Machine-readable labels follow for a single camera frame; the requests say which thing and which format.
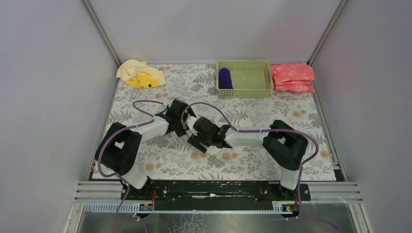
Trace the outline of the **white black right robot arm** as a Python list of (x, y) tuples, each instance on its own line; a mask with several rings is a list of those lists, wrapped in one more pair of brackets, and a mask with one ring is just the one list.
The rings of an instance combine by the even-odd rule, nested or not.
[(309, 142), (285, 122), (275, 120), (263, 129), (233, 129), (228, 124), (219, 127), (205, 117), (190, 116), (185, 125), (192, 133), (188, 143), (201, 152), (209, 147), (265, 149), (282, 167), (280, 185), (289, 190), (297, 188), (300, 165)]

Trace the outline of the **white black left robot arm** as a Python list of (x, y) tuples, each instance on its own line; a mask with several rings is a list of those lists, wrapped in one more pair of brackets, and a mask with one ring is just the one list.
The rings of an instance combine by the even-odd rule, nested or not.
[(129, 186), (142, 189), (150, 178), (135, 164), (140, 145), (172, 132), (178, 137), (186, 135), (189, 128), (185, 123), (196, 115), (179, 99), (174, 99), (171, 105), (156, 114), (142, 109), (138, 111), (148, 115), (149, 121), (130, 126), (113, 123), (95, 153), (95, 161), (102, 177), (117, 176)]

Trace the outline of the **yellow duck towel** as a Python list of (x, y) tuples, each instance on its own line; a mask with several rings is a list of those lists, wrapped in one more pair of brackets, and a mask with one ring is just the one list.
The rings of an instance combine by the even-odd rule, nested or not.
[(155, 88), (166, 84), (162, 71), (135, 59), (125, 61), (118, 68), (116, 77), (135, 89)]

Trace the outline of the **purple microfibre towel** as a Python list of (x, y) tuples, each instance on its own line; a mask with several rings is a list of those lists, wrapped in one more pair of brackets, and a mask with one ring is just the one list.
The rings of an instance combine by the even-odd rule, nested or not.
[(219, 89), (233, 89), (230, 70), (225, 67), (219, 70), (218, 87)]

